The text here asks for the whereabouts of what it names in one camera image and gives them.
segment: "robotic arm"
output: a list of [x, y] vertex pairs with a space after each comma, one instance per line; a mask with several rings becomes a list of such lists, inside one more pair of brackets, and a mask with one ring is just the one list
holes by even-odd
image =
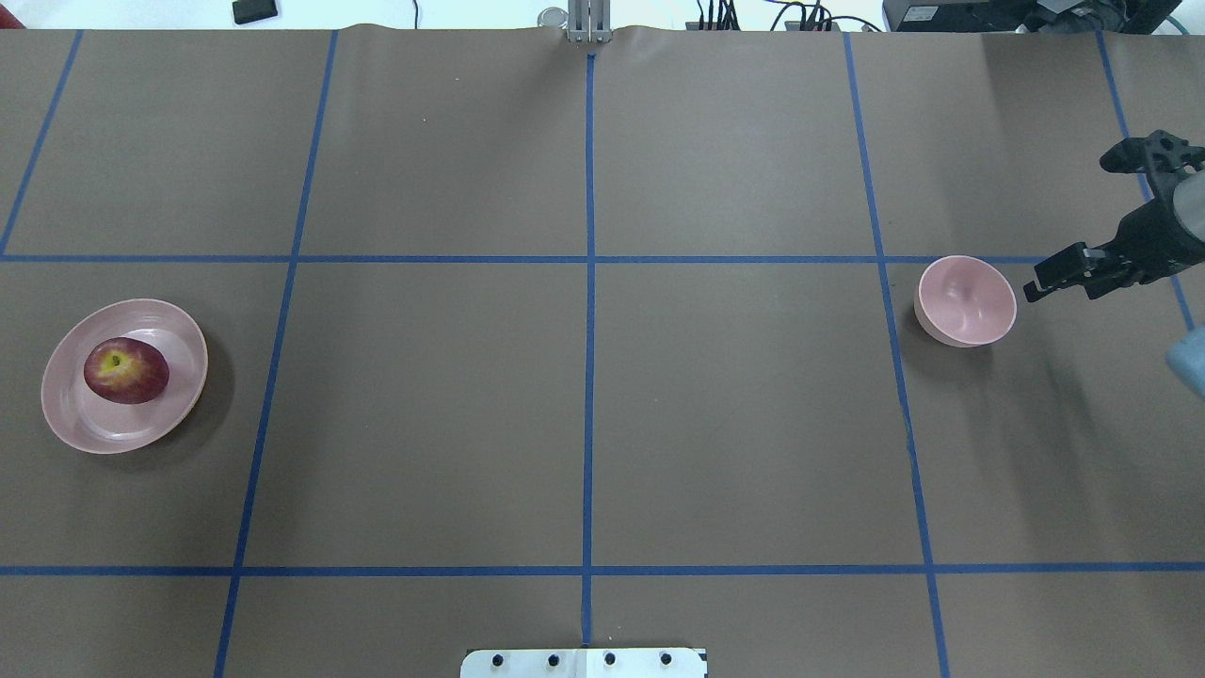
[[1038, 281], [1025, 284], [1025, 299], [1036, 301], [1075, 284], [1083, 285], [1089, 299], [1099, 299], [1118, 287], [1147, 284], [1205, 260], [1203, 166], [1205, 148], [1162, 129], [1110, 148], [1100, 157], [1100, 167], [1145, 173], [1154, 196], [1122, 217], [1109, 242], [1099, 247], [1076, 242], [1035, 265]]

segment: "light blue object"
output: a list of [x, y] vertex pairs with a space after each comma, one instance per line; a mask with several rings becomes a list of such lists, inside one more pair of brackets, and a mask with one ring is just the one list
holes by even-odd
[[1168, 367], [1201, 399], [1205, 399], [1205, 325], [1198, 326], [1168, 350]]

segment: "metal clamp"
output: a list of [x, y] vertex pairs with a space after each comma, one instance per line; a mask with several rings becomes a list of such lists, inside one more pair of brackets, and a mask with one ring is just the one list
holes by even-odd
[[611, 0], [569, 0], [570, 42], [611, 42]]

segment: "black device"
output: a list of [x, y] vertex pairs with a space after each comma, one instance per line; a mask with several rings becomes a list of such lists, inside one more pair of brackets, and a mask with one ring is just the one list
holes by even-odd
[[235, 0], [234, 23], [242, 25], [276, 16], [276, 0]]
[[887, 25], [898, 33], [1150, 34], [1181, 0], [883, 0]]
[[1100, 157], [1100, 167], [1144, 173], [1153, 196], [1122, 217], [1109, 242], [1076, 242], [1035, 265], [1038, 279], [1025, 284], [1029, 301], [1076, 284], [1099, 299], [1205, 260], [1205, 176], [1198, 173], [1205, 169], [1205, 148], [1159, 129], [1122, 140]]

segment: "blue tape line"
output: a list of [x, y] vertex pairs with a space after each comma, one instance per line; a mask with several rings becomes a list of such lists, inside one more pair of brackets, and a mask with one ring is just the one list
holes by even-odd
[[243, 577], [580, 577], [574, 565], [516, 565], [482, 567], [243, 567]]
[[378, 264], [584, 264], [581, 255], [511, 254], [301, 254], [300, 263]]
[[[928, 264], [945, 254], [617, 254], [595, 255], [595, 264]], [[991, 264], [1036, 264], [1045, 257], [976, 254]], [[588, 264], [578, 254], [0, 254], [13, 263], [290, 263], [302, 264]]]
[[624, 254], [598, 257], [600, 264], [872, 264], [874, 255], [859, 254], [803, 254], [803, 255], [674, 255], [674, 254]]
[[272, 396], [276, 393], [276, 377], [280, 371], [281, 352], [284, 347], [284, 328], [288, 324], [289, 305], [293, 300], [293, 284], [296, 278], [298, 257], [301, 253], [301, 237], [305, 235], [305, 216], [310, 205], [310, 187], [313, 183], [313, 169], [318, 160], [318, 143], [322, 138], [322, 122], [327, 111], [327, 95], [330, 92], [330, 73], [335, 66], [335, 47], [339, 45], [339, 31], [330, 31], [330, 43], [327, 47], [327, 67], [322, 76], [322, 90], [318, 94], [318, 112], [313, 120], [313, 135], [310, 141], [310, 157], [306, 160], [305, 181], [301, 184], [301, 201], [298, 205], [298, 220], [293, 231], [293, 252], [289, 270], [284, 276], [284, 293], [281, 296], [281, 312], [276, 319], [276, 337], [272, 342], [272, 358], [268, 367], [268, 384], [264, 388], [264, 403], [259, 414], [259, 430], [255, 432], [255, 449], [251, 459], [251, 473], [247, 479], [247, 494], [242, 506], [242, 520], [239, 526], [239, 542], [235, 546], [234, 573], [230, 576], [230, 589], [227, 592], [227, 608], [222, 618], [222, 635], [218, 638], [218, 653], [213, 666], [214, 678], [222, 678], [225, 672], [227, 652], [230, 648], [230, 631], [234, 627], [234, 611], [239, 603], [239, 580], [243, 559], [247, 554], [247, 537], [251, 532], [251, 515], [255, 506], [255, 489], [259, 484], [259, 470], [264, 459], [264, 443], [268, 438], [268, 423], [272, 414]]
[[596, 250], [594, 232], [594, 59], [586, 57], [586, 395], [582, 441], [582, 647], [593, 635], [594, 565], [594, 318]]
[[[875, 199], [875, 182], [870, 172], [870, 153], [866, 148], [866, 130], [862, 116], [862, 100], [858, 95], [858, 72], [853, 61], [853, 46], [850, 34], [842, 34], [845, 41], [845, 65], [850, 73], [850, 95], [853, 100], [853, 122], [858, 131], [858, 153], [862, 155], [862, 178], [866, 188], [866, 207], [870, 212], [870, 229], [875, 237], [875, 254], [878, 257], [878, 284], [883, 295], [883, 312], [887, 316], [887, 334], [892, 347], [892, 365], [895, 370], [895, 391], [904, 414], [904, 430], [907, 437], [909, 462], [912, 467], [912, 499], [916, 505], [916, 523], [921, 535], [921, 554], [925, 567], [933, 566], [933, 547], [929, 541], [929, 520], [924, 508], [924, 489], [921, 484], [921, 464], [916, 455], [916, 436], [912, 431], [912, 413], [907, 402], [907, 385], [904, 382], [904, 361], [900, 356], [899, 332], [895, 328], [895, 306], [892, 302], [890, 283], [887, 278], [887, 258], [883, 250], [883, 234], [878, 224], [878, 202]], [[929, 613], [933, 618], [933, 637], [937, 649], [937, 667], [942, 678], [950, 678], [950, 659], [946, 653], [945, 624], [941, 619], [941, 599], [937, 592], [937, 578], [930, 571], [927, 576], [929, 588]]]
[[[1100, 66], [1105, 70], [1105, 82], [1109, 83], [1109, 95], [1113, 100], [1113, 113], [1117, 116], [1117, 126], [1122, 131], [1123, 137], [1128, 137], [1129, 124], [1125, 122], [1125, 108], [1122, 106], [1122, 96], [1117, 90], [1117, 78], [1113, 77], [1113, 64], [1109, 58], [1109, 47], [1105, 45], [1105, 34], [1097, 31], [1097, 52], [1100, 53]], [[1138, 188], [1142, 191], [1142, 199], [1151, 201], [1151, 187], [1146, 182], [1146, 175], [1139, 173]], [[1185, 288], [1180, 284], [1180, 276], [1171, 276], [1171, 288], [1176, 293], [1176, 302], [1180, 305], [1180, 314], [1185, 318], [1185, 326], [1192, 331], [1197, 326], [1197, 322], [1193, 319], [1193, 312], [1188, 307], [1188, 299], [1185, 297]]]
[[1100, 53], [1100, 65], [1105, 69], [1105, 81], [1109, 82], [1109, 95], [1113, 99], [1113, 114], [1117, 116], [1117, 126], [1122, 130], [1122, 136], [1129, 136], [1129, 125], [1125, 124], [1125, 112], [1122, 110], [1122, 98], [1117, 93], [1117, 81], [1113, 79], [1113, 64], [1109, 59], [1109, 49], [1105, 47], [1105, 34], [1097, 31], [1097, 52]]
[[599, 565], [595, 577], [790, 577], [925, 574], [924, 565]]
[[994, 562], [934, 565], [936, 574], [1042, 574], [1093, 572], [1205, 572], [1205, 562]]
[[76, 54], [80, 53], [80, 42], [83, 40], [83, 31], [77, 30], [75, 40], [71, 41], [71, 49], [67, 52], [67, 59], [63, 63], [63, 72], [59, 73], [59, 83], [54, 87], [54, 95], [51, 96], [51, 105], [46, 110], [46, 117], [42, 118], [42, 128], [37, 130], [37, 138], [34, 140], [34, 148], [29, 152], [29, 161], [25, 163], [25, 173], [20, 176], [20, 185], [17, 188], [17, 195], [12, 200], [12, 208], [8, 210], [8, 220], [5, 223], [4, 234], [0, 234], [0, 254], [4, 254], [5, 249], [8, 247], [8, 238], [12, 237], [12, 229], [17, 225], [17, 214], [20, 213], [20, 204], [25, 200], [25, 190], [29, 188], [30, 179], [34, 178], [34, 169], [37, 166], [37, 158], [42, 154], [42, 143], [46, 142], [46, 135], [51, 131], [51, 122], [54, 119], [54, 112], [59, 110], [59, 100], [63, 98], [63, 90], [67, 86], [67, 77], [71, 75], [71, 66], [75, 65]]
[[1185, 287], [1180, 283], [1180, 276], [1171, 276], [1171, 288], [1176, 291], [1176, 302], [1180, 303], [1180, 314], [1185, 317], [1185, 326], [1189, 331], [1197, 329], [1197, 320], [1193, 319], [1193, 311], [1188, 308], [1188, 299], [1185, 296]]

